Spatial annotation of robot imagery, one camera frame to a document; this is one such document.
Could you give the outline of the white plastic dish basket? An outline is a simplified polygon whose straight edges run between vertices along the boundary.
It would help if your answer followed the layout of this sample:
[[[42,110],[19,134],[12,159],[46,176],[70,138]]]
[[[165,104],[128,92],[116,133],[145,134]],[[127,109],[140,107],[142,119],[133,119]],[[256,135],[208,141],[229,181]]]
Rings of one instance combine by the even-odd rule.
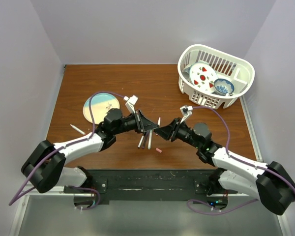
[[[255,69],[248,61],[202,44],[184,50],[177,71],[180,92],[195,104],[214,109],[233,105],[248,92],[255,78]],[[219,95],[214,89],[217,79],[232,83],[234,91]]]

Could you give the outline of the small black-tipped white marker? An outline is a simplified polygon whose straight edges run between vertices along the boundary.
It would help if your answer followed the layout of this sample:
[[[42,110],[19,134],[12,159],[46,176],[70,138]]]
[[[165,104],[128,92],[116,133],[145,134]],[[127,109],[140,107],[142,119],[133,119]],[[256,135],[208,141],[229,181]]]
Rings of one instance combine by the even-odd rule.
[[[143,139],[144,139],[144,135],[143,135],[143,136],[141,136],[141,138],[140,138],[140,141],[139,141],[139,143],[138,143],[138,146],[137,146],[137,148],[140,148],[140,147],[141,147],[141,145],[142,145],[142,142],[143,142]]]

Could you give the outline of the strawberry pattern plate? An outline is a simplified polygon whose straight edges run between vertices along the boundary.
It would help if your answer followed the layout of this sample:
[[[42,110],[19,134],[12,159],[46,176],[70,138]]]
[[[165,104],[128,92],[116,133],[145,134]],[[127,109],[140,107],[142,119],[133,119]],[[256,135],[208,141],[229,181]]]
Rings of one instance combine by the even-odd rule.
[[[213,93],[213,83],[216,79],[217,73],[209,64],[198,62],[190,66],[189,81],[200,91]]]

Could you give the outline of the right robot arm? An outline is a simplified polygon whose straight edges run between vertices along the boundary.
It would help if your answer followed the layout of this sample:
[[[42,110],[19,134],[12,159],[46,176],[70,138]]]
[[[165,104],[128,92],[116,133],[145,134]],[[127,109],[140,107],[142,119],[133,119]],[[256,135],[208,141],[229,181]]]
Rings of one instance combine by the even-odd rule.
[[[295,202],[295,182],[280,163],[261,163],[230,152],[212,140],[205,123],[196,123],[190,128],[176,118],[154,132],[164,140],[179,139],[195,147],[202,162],[217,168],[216,175],[209,181],[214,193],[225,189],[249,195],[276,215],[282,215]]]

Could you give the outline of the white marker with green end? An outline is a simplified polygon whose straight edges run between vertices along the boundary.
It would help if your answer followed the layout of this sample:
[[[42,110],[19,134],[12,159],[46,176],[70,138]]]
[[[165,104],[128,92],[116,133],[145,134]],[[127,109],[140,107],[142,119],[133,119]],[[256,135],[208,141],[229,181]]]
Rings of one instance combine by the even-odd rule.
[[[148,136],[148,149],[151,149],[152,134],[153,134],[153,131],[150,130],[149,131],[149,136]]]

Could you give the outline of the purple pen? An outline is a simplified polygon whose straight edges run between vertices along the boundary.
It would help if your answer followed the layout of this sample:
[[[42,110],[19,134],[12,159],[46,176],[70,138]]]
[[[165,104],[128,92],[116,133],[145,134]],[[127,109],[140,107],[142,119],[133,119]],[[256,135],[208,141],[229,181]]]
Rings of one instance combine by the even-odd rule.
[[[144,139],[143,139],[143,144],[142,144],[142,149],[145,148],[146,146],[146,143],[147,143],[147,140],[148,140],[148,137],[149,137],[149,132],[147,132],[144,136]]]

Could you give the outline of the white pen at table edge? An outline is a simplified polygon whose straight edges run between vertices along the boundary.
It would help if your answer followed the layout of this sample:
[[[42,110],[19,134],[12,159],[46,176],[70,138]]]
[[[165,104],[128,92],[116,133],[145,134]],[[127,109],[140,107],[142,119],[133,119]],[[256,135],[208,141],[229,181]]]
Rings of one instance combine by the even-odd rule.
[[[72,125],[72,124],[70,124],[70,126],[71,126],[74,130],[76,130],[77,132],[79,132],[80,134],[82,134],[82,135],[85,135],[85,134],[86,134],[83,130],[79,129],[78,127],[76,127],[76,126],[74,126],[74,125]]]

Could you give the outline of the blue and white bowl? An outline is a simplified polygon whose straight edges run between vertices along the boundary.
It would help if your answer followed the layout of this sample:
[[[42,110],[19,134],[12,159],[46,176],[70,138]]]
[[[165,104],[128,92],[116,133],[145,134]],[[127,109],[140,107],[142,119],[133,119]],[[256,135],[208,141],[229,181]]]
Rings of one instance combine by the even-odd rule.
[[[235,91],[235,86],[232,82],[218,78],[213,83],[214,92],[221,96],[230,95]]]

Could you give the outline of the round pastel plate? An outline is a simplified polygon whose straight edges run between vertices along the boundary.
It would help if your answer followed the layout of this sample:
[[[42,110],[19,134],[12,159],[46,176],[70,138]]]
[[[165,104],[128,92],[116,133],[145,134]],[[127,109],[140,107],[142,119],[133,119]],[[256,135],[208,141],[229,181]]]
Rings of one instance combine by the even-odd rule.
[[[120,104],[112,94],[99,93],[91,99],[90,107],[95,124],[99,124],[111,109],[119,109]]]

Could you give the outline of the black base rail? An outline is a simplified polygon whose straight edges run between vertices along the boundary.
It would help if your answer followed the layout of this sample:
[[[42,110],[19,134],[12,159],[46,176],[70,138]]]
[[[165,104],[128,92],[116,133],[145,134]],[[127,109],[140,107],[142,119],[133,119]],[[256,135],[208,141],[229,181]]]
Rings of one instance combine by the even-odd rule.
[[[110,201],[188,201],[224,208],[228,192],[215,187],[215,170],[89,170],[100,203]]]

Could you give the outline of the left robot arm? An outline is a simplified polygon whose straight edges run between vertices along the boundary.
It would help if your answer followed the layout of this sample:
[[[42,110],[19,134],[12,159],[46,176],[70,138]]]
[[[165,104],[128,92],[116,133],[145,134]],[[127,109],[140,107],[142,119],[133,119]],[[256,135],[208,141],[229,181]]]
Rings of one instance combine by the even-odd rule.
[[[117,134],[131,130],[145,134],[156,128],[159,125],[146,118],[140,110],[124,117],[120,109],[111,109],[94,132],[58,144],[41,141],[21,172],[39,193],[46,193],[56,186],[66,163],[108,149],[116,142]]]

